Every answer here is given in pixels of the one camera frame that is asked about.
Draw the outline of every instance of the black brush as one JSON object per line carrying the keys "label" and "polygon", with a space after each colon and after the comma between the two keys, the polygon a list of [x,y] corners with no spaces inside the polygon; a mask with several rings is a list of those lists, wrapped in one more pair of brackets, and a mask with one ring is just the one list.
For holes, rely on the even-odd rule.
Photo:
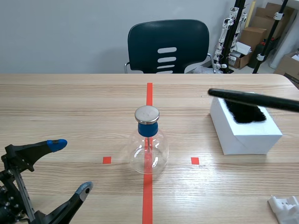
{"label": "black brush", "polygon": [[228,100],[225,100],[225,103],[237,123],[247,124],[251,122],[261,122],[267,119],[257,106],[239,104]]}
{"label": "black brush", "polygon": [[249,92],[209,89],[208,94],[246,105],[271,107],[285,111],[299,112],[299,101],[270,97]]}

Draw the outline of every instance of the round-bottom flask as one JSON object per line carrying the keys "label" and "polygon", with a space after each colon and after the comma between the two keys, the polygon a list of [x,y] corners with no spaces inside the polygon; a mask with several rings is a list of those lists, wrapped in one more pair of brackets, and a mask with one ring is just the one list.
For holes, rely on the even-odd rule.
{"label": "round-bottom flask", "polygon": [[129,138],[128,158],[139,173],[159,174],[167,163],[168,142],[158,128],[159,115],[153,106],[142,106],[135,112],[138,129]]}

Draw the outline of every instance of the metal cap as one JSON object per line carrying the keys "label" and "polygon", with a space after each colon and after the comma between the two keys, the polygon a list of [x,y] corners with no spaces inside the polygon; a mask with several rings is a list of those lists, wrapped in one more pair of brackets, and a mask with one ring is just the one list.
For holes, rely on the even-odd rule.
{"label": "metal cap", "polygon": [[160,112],[154,106],[142,106],[135,111],[135,119],[139,124],[151,125],[159,120]]}

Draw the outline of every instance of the chair backrest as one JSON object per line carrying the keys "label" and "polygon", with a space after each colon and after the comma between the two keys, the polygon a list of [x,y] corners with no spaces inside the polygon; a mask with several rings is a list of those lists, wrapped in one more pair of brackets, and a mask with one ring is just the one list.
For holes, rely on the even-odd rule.
{"label": "chair backrest", "polygon": [[132,27],[128,35],[131,70],[144,73],[184,73],[188,65],[206,59],[208,48],[209,30],[198,20],[141,23]]}

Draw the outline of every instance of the black metal pole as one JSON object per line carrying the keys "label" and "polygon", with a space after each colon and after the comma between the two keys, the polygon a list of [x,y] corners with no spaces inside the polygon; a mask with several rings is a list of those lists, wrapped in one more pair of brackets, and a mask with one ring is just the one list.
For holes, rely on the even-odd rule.
{"label": "black metal pole", "polygon": [[[238,28],[238,24],[240,21],[240,17],[242,15],[242,11],[244,9],[244,5],[245,5],[245,0],[235,1],[235,7],[239,8],[239,11],[236,20],[234,21],[233,26],[229,28],[225,41],[223,43],[222,59],[220,60],[220,64],[226,64],[228,66],[228,60],[229,60],[228,56],[230,53],[230,48],[232,46],[235,37],[235,32]],[[226,69],[222,69],[223,73],[228,73],[228,70],[229,70],[228,67]]]}
{"label": "black metal pole", "polygon": [[[288,0],[284,0],[284,2],[282,3],[282,6],[280,8],[279,13],[283,13],[284,12],[284,9],[285,9],[285,6],[286,6],[287,2],[288,2]],[[273,34],[274,34],[275,30],[276,30],[276,27],[277,27],[279,21],[280,20],[275,20],[275,22],[274,22],[274,24],[272,26],[272,29],[271,29],[271,31],[269,33],[269,36],[267,38],[266,44],[265,44],[265,46],[264,46],[264,48],[262,50],[261,56],[265,56],[265,52],[266,52],[266,50],[267,50],[267,48],[268,48],[268,46],[270,44],[271,38],[273,37]],[[252,74],[256,74],[257,73],[257,71],[258,71],[261,63],[262,63],[262,61],[257,61],[256,66],[254,67]]]}

